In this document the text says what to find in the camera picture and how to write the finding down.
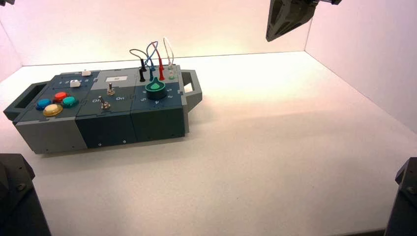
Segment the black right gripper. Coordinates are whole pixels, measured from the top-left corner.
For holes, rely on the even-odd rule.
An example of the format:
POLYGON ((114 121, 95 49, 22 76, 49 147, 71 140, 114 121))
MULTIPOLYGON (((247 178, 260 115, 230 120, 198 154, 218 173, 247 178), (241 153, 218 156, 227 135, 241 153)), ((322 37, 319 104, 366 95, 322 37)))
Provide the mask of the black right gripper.
MULTIPOLYGON (((339 5, 342 0, 319 0, 339 5)), ((314 15, 316 0, 271 0, 266 40, 271 42, 307 23, 314 15)))

